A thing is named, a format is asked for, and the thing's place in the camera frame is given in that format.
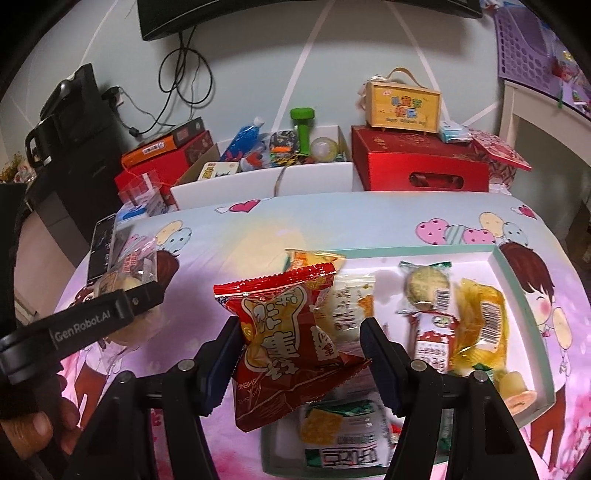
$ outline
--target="barcode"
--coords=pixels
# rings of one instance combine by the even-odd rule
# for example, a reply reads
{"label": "barcode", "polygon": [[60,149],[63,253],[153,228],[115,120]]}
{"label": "barcode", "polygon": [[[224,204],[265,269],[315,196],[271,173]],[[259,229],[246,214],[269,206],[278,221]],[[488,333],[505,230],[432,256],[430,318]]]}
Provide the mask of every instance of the barcode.
{"label": "barcode", "polygon": [[445,312],[449,308],[449,290],[435,290],[435,310]]}
{"label": "barcode", "polygon": [[336,441],[337,445],[364,445],[373,442],[375,442],[375,437],[373,435],[338,437]]}
{"label": "barcode", "polygon": [[480,338],[490,343],[493,350],[496,350],[501,339],[501,309],[494,303],[483,301],[480,304],[480,310],[484,320]]}

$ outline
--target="white box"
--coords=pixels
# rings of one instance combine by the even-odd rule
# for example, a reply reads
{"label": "white box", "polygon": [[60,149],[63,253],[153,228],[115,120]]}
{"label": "white box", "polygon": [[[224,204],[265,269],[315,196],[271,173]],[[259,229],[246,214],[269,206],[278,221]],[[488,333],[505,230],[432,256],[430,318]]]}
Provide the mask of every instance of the white box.
{"label": "white box", "polygon": [[[402,303],[404,273],[398,267],[401,260],[418,265],[452,262],[450,278],[458,283],[469,278],[490,285],[503,292],[509,322],[506,367],[522,374],[528,389],[538,394],[536,402],[514,416],[518,427],[524,427],[539,418],[555,402],[554,383],[548,356],[531,309],[525,299],[513,270],[495,245],[443,245],[429,247],[368,248],[336,250],[347,260],[341,274],[372,274],[376,278],[374,289],[374,315],[378,323],[388,325],[389,340],[409,350],[410,323],[397,314]],[[456,310],[451,307],[453,315]],[[261,430],[261,456],[263,471],[287,478],[316,479],[340,478],[331,469],[305,466],[304,444],[299,435],[298,411],[266,425]],[[438,455],[435,463],[447,461]],[[360,478],[383,476],[384,468],[360,468],[347,472],[347,476]]]}
{"label": "white box", "polygon": [[[279,182],[283,169],[277,167],[176,185],[171,188],[171,192],[178,209],[246,202],[274,196],[362,192],[363,185],[355,165],[350,161],[349,149],[340,128],[313,128],[310,133],[311,141],[318,137],[338,139],[339,147],[348,161],[291,166],[285,170]],[[218,143],[219,151],[224,151],[229,143],[230,140]]]}

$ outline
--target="white tray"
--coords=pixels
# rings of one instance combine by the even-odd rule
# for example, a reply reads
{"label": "white tray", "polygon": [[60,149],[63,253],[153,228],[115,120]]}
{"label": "white tray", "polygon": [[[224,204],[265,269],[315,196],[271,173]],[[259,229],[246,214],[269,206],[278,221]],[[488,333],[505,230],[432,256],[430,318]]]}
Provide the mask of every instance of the white tray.
{"label": "white tray", "polygon": [[[403,273],[400,261],[430,265],[452,262],[452,282],[469,278],[503,292],[509,320],[507,370],[518,371],[528,389],[538,397],[534,405],[514,417],[523,427],[548,410],[556,402],[554,384],[542,338],[519,282],[505,257],[494,245],[442,245],[438,247],[372,248],[336,251],[347,258],[341,273],[372,274],[376,277],[374,291],[375,317],[387,324],[389,339],[408,349],[408,319],[396,313],[402,302]],[[384,469],[331,470],[308,468],[304,464],[304,447],[298,438],[297,416],[289,415],[264,427],[261,433],[263,470],[266,473],[298,478],[358,478],[384,473]],[[445,461],[438,457],[436,463]]]}

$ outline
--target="box handle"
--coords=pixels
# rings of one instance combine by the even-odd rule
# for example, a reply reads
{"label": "box handle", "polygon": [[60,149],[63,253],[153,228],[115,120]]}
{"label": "box handle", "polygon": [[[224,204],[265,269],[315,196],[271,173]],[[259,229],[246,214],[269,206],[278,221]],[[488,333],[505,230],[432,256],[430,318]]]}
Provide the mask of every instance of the box handle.
{"label": "box handle", "polygon": [[418,83],[418,82],[417,82],[417,79],[416,79],[416,78],[414,77],[414,75],[413,75],[413,74],[410,72],[410,70],[408,70],[408,69],[406,69],[406,68],[404,68],[404,67],[396,67],[394,70],[392,70],[392,71],[390,72],[390,75],[388,75],[388,76],[385,78],[385,81],[387,82],[387,81],[388,81],[390,78],[392,78],[392,75],[394,75],[396,72],[402,72],[402,73],[406,73],[406,74],[407,74],[407,75],[408,75],[408,76],[411,78],[411,80],[412,80],[414,83],[416,83],[416,84],[417,84],[417,86],[419,86],[419,87],[421,87],[421,88],[426,88],[426,87],[424,87],[423,85],[421,85],[420,83]]}
{"label": "box handle", "polygon": [[392,75],[394,75],[396,72],[406,73],[412,79],[412,81],[417,84],[417,86],[426,89],[426,87],[424,87],[423,85],[421,85],[420,83],[417,82],[417,79],[410,72],[410,70],[408,70],[404,67],[396,67],[394,70],[392,70],[390,72],[390,74],[387,77],[382,77],[381,75],[374,75],[367,82],[363,83],[363,85],[361,86],[361,88],[357,92],[357,95],[359,95],[359,99],[357,100],[357,102],[355,102],[355,105],[357,106],[357,108],[359,108],[361,110],[365,110],[366,85],[369,82],[387,82],[390,80],[390,78],[392,78]]}
{"label": "box handle", "polygon": [[464,179],[459,175],[445,175],[440,173],[426,173],[415,171],[408,176],[413,187],[423,187],[437,190],[461,190]]}

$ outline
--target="red gift box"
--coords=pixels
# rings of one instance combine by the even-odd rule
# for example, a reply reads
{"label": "red gift box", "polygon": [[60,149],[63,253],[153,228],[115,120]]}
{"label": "red gift box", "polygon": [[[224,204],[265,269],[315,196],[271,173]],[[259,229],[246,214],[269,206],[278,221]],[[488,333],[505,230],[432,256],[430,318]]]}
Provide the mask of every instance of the red gift box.
{"label": "red gift box", "polygon": [[531,171],[531,165],[513,148],[496,135],[469,129],[472,145],[479,156],[489,164],[490,183],[513,185],[517,169]]}
{"label": "red gift box", "polygon": [[352,156],[365,190],[488,192],[489,166],[473,147],[433,134],[352,127]]}
{"label": "red gift box", "polygon": [[162,182],[160,188],[162,198],[167,205],[174,205],[174,197],[170,193],[170,188],[174,186],[191,165],[212,147],[212,136],[206,130],[177,150],[164,153],[124,170],[115,177],[117,188],[121,191],[134,178],[142,173],[154,170]]}

